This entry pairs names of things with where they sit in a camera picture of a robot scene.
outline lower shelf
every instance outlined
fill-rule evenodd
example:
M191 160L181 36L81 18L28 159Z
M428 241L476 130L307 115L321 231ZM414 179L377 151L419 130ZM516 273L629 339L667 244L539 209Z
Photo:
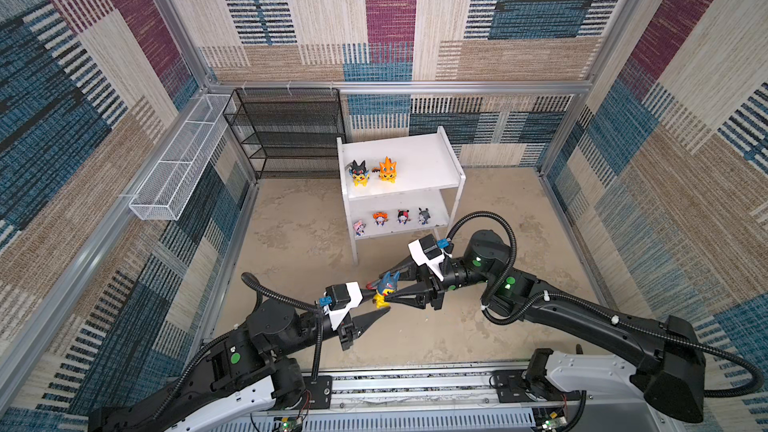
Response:
M419 207L429 209L430 219L425 226L418 223ZM404 225L397 221L399 209L410 211L408 213L410 220ZM389 216L389 220L384 222L382 227L377 226L376 221L373 220L373 214L376 212L386 212ZM356 240L445 227L449 219L446 203L442 200L439 190L419 190L355 200L350 202L350 215L352 216L350 227L360 219L366 224L365 235L355 236Z

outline beige floor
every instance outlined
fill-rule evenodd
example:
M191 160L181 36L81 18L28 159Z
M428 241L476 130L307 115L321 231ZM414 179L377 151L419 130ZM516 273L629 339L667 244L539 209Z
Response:
M503 216L517 237L517 268L595 300L532 168L474 168L466 174L458 216L476 210ZM456 235L456 252L463 253L466 239L475 230L488 227L504 237L495 222L478 218ZM404 258L408 242L419 236L400 234L359 241L360 264L352 265L338 180L264 180L216 334L242 322L253 309L256 294L239 279L243 272L254 273L278 292L313 302L327 285L369 282ZM565 332L538 324L491 324L480 312L482 290L477 285L450 292L440 311L395 304L347 352L342 352L339 341L326 341L321 365L338 368L521 359L542 347L569 352L577 342L584 345L586 354L600 352ZM369 310L372 305L364 304L356 312ZM296 357L303 367L309 367L312 349L302 350Z

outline robotic arm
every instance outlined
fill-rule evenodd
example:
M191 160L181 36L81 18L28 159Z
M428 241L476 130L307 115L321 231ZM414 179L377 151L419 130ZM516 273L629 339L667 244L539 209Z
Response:
M490 230L475 232L463 256L451 257L456 231L475 217L489 217L504 226L510 245ZM678 420L703 420L704 397L738 397L763 386L762 372L746 360L696 340L693 327L681 318L666 322L635 318L572 296L532 274L514 268L516 242L503 218L491 212L474 212L457 221L448 239L428 235L409 245L411 255L379 277L399 275L414 284L388 291L379 302L435 310L446 292L487 283L482 296L483 313L495 324L526 320L566 331L609 350L623 359L611 369L599 356L571 356L538 349L529 363L524 389L550 397L572 390L635 390L658 411ZM245 323L206 344L187 365L179 379L141 402L126 408L101 408L89 417L89 432L149 432L207 430L235 416L254 410L285 410L301 404L305 390L318 387L317 369L322 341L338 337L343 350L352 346L389 307L351 316L362 301L373 299L369 288L357 283L332 285L316 304L297 301L264 288L252 274L243 280L257 290L259 300ZM262 303L262 296L268 297ZM302 314L296 308L304 310ZM304 378L289 354L315 346L312 376ZM752 380L727 390L704 389L704 352L731 360L752 373ZM563 362L579 360L573 374ZM226 402L225 414L221 405Z

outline white wire basket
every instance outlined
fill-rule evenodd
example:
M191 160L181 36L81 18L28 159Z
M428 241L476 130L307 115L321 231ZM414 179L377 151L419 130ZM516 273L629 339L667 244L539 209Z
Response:
M162 157L130 200L141 220L178 220L235 113L228 95L206 94L190 112Z

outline toy figure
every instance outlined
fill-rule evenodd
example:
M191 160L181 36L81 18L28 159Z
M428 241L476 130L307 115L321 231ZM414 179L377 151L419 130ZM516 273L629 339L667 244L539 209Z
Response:
M373 301L376 303L376 308L389 307L389 304L384 302L384 297L397 292L397 281L400 279L400 272L396 272L392 276L389 272L384 274L379 285L376 287L376 295L373 297Z
M418 208L418 223L422 226L426 226L427 222L429 222L429 209L425 208L422 210L421 207Z
M366 161L363 160L358 166L357 160L352 160L352 164L350 164L350 175L352 176L352 183L355 184L355 187L359 184L362 184L363 187L367 186L368 177L371 173L368 172L368 169L366 168Z
M384 158L384 162L379 162L379 166L374 168L372 172L378 172L381 180L386 180L391 183L395 183L397 177L397 162L393 162L389 157Z
M384 222L389 220L389 217L387 216L386 212L377 212L373 214L373 220L376 221L376 225L379 227L384 226Z
M366 225L362 223L362 219L355 222L355 225L352 226L352 228L355 229L355 235L358 237L361 237L366 234Z
M405 225L406 222L408 222L409 220L411 220L411 219L408 218L408 211L407 210L398 210L397 211L397 222L398 222L398 224Z

